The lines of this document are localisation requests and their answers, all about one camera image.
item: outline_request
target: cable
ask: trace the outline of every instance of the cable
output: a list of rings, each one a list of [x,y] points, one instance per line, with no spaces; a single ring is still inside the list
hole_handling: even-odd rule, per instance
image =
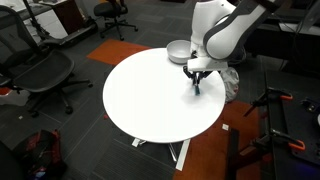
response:
[[[303,17],[302,21],[298,24],[298,26],[297,26],[297,28],[296,28],[296,32],[295,32],[295,35],[294,35],[294,37],[293,37],[293,43],[292,43],[292,58],[293,58],[293,60],[295,61],[295,63],[296,63],[303,71],[305,71],[305,72],[307,72],[307,73],[311,73],[311,74],[316,74],[317,76],[320,77],[320,73],[319,73],[319,72],[316,72],[316,71],[313,71],[313,70],[310,70],[310,69],[306,69],[304,66],[302,66],[302,65],[300,64],[300,62],[298,61],[298,59],[294,56],[294,53],[296,52],[298,58],[299,58],[299,57],[302,57],[302,56],[301,56],[301,53],[300,53],[300,51],[299,51],[299,48],[298,48],[298,46],[297,46],[297,37],[299,36],[299,33],[300,33],[300,31],[302,30],[302,28],[303,28],[303,24],[304,24],[304,22],[305,22],[305,18],[306,18],[307,14],[308,14],[308,10],[310,9],[311,5],[313,4],[313,1],[314,1],[314,0],[311,0],[311,1],[310,1],[309,5],[307,6],[307,8],[306,8],[306,10],[305,10],[305,14],[304,14],[304,17]]]
[[[235,65],[241,64],[241,63],[243,63],[243,62],[247,59],[247,53],[246,53],[244,47],[242,47],[241,50],[242,50],[242,52],[243,52],[241,59],[236,59],[236,60],[230,60],[230,61],[228,61],[228,65],[229,65],[229,66],[235,66]]]
[[[292,29],[291,27],[289,27],[285,22],[283,22],[280,16],[278,16],[276,13],[272,13],[272,14],[275,15],[275,16],[278,18],[278,20],[279,20],[284,26],[286,26],[288,29],[290,29],[293,33],[296,32],[294,29]]]
[[[280,67],[279,67],[279,71],[281,71],[281,69],[283,68],[283,65],[284,65],[284,59],[282,59],[282,63],[280,65]]]

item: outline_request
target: chair wheel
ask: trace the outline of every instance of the chair wheel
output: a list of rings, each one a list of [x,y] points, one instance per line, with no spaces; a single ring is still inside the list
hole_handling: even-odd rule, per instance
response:
[[[31,117],[38,117],[39,116],[39,112],[38,111],[32,111],[30,112]]]
[[[67,106],[66,107],[66,111],[65,111],[67,114],[71,114],[73,112],[73,109],[71,106]]]

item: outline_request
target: chair backrest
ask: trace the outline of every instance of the chair backrest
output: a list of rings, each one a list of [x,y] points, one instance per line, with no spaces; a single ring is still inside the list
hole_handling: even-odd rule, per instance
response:
[[[119,12],[118,15],[127,14],[128,13],[128,7],[124,3],[124,0],[106,0],[106,1],[109,1],[112,4],[114,9],[117,9],[116,5],[120,6],[121,9],[120,9],[120,12]]]
[[[0,75],[13,77],[11,68],[40,52],[19,14],[0,5]]]

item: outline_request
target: orange carpet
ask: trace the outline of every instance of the orange carpet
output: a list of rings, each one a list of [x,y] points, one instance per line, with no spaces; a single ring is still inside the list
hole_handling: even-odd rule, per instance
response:
[[[108,39],[87,55],[87,58],[117,65],[125,58],[147,49],[150,49],[150,47]]]
[[[6,88],[6,87],[0,88],[0,95],[6,95],[6,94],[8,94],[10,91],[11,91],[11,89]]]
[[[227,104],[213,126],[191,139],[183,170],[176,170],[173,179],[225,179],[229,132],[222,129],[222,124],[239,130],[239,148],[244,147],[258,137],[259,129],[257,110],[243,117],[249,107],[249,104],[237,101]],[[238,170],[237,180],[245,179],[260,179],[259,163]]]

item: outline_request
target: gray bowl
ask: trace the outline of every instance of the gray bowl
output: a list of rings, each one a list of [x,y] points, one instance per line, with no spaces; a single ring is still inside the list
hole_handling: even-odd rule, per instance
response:
[[[191,42],[185,40],[172,41],[167,45],[169,59],[176,64],[186,64],[190,59]]]

